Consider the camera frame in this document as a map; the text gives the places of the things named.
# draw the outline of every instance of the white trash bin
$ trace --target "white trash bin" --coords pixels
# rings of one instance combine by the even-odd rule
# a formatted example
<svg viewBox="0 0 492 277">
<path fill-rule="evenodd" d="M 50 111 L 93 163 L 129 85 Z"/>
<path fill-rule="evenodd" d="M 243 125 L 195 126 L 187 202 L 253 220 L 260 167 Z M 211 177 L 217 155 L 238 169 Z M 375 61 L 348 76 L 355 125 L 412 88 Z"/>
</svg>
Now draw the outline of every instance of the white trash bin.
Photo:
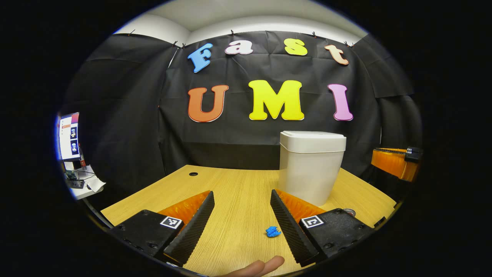
<svg viewBox="0 0 492 277">
<path fill-rule="evenodd" d="M 327 132 L 281 132 L 278 188 L 315 206 L 324 205 L 338 176 L 346 140 Z"/>
</svg>

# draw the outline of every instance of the finger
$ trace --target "finger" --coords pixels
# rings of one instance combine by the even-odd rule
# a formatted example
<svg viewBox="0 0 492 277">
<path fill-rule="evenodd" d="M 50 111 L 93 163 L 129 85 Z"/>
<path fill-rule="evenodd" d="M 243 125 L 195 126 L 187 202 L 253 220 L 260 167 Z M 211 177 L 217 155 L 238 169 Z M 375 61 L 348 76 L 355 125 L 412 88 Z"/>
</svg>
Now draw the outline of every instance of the finger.
<svg viewBox="0 0 492 277">
<path fill-rule="evenodd" d="M 279 266 L 283 265 L 283 262 L 285 262 L 285 259 L 282 256 L 275 256 L 272 259 L 270 259 L 270 261 L 265 263 L 265 267 L 260 273 L 254 275 L 253 277 L 260 277 L 265 274 L 268 274 L 276 270 Z"/>
<path fill-rule="evenodd" d="M 229 274 L 221 275 L 217 277 L 253 277 L 258 273 L 260 273 L 263 270 L 263 268 L 265 268 L 265 263 L 260 260 L 257 260 L 249 264 L 245 268 L 241 268 Z"/>
</svg>

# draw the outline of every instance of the ceiling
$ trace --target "ceiling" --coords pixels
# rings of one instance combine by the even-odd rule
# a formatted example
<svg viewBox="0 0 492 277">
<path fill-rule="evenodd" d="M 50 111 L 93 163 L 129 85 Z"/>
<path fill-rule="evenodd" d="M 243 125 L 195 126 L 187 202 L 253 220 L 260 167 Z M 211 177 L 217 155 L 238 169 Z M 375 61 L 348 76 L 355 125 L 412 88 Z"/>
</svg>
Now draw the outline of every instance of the ceiling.
<svg viewBox="0 0 492 277">
<path fill-rule="evenodd" d="M 147 13 L 174 21 L 191 32 L 240 17 L 284 15 L 329 24 L 359 37 L 367 35 L 356 24 L 311 0 L 172 0 Z"/>
</svg>

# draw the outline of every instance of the black cloth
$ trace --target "black cloth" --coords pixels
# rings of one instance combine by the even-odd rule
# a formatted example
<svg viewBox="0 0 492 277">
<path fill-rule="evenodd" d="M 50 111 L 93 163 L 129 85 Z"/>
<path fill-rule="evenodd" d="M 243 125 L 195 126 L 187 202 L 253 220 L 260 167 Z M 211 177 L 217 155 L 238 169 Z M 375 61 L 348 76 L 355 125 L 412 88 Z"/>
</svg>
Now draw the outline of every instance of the black cloth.
<svg viewBox="0 0 492 277">
<path fill-rule="evenodd" d="M 305 56 L 289 55 L 284 50 L 286 38 L 300 39 L 308 50 Z M 253 53 L 249 55 L 226 55 L 224 50 L 235 40 L 249 40 Z M 327 38 L 291 32 L 248 32 L 223 35 L 186 46 L 177 51 L 170 68 L 166 71 L 160 112 L 160 142 L 165 167 L 168 173 L 186 164 L 233 169 L 275 170 L 279 167 L 279 136 L 285 130 L 325 131 L 347 137 L 342 167 L 361 176 L 370 171 L 372 150 L 380 146 L 381 130 L 384 138 L 393 139 L 394 145 L 405 148 L 415 139 L 393 135 L 385 124 L 386 117 L 401 114 L 409 118 L 408 110 L 398 110 L 394 103 L 378 100 L 380 97 L 407 97 L 412 94 L 410 83 L 401 79 L 400 69 L 387 51 L 371 37 L 365 37 L 353 48 Z M 198 73 L 193 73 L 193 62 L 188 55 L 199 47 L 211 43 L 211 63 Z M 347 66 L 337 63 L 324 46 L 333 44 L 341 49 L 349 60 Z M 300 89 L 302 121 L 287 121 L 271 115 L 263 121 L 250 120 L 253 109 L 253 90 L 248 83 L 266 80 L 278 93 L 283 82 L 297 80 Z M 348 106 L 354 118 L 337 121 L 329 84 L 347 87 Z M 205 87 L 202 110 L 210 111 L 214 105 L 215 85 L 228 85 L 222 115 L 213 122 L 198 123 L 187 113 L 188 91 Z"/>
<path fill-rule="evenodd" d="M 111 191 L 104 195 L 112 198 L 106 205 L 165 176 L 157 106 L 176 51 L 171 45 L 144 35 L 112 35 L 68 88 L 60 114 L 80 112 L 79 142 L 86 163 Z"/>
</svg>

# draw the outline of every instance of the wooden table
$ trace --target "wooden table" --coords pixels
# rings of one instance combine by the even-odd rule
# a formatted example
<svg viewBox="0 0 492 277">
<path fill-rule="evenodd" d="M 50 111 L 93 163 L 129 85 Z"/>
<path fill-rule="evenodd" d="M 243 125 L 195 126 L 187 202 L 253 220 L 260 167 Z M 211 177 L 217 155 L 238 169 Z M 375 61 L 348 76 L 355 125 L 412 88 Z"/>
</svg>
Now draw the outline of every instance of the wooden table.
<svg viewBox="0 0 492 277">
<path fill-rule="evenodd" d="M 247 266 L 256 261 L 268 261 L 275 255 L 285 263 L 266 276 L 299 270 L 283 233 L 268 238 L 265 230 L 278 226 L 270 207 L 271 191 L 277 188 L 278 171 L 233 170 L 184 166 L 141 191 L 107 207 L 101 212 L 118 225 L 137 212 L 148 209 L 161 211 L 188 197 L 212 190 L 215 208 L 200 241 L 185 268 L 215 276 Z M 327 202 L 320 208 L 351 208 L 356 218 L 373 227 L 383 216 L 393 212 L 390 197 L 344 169 Z"/>
</svg>

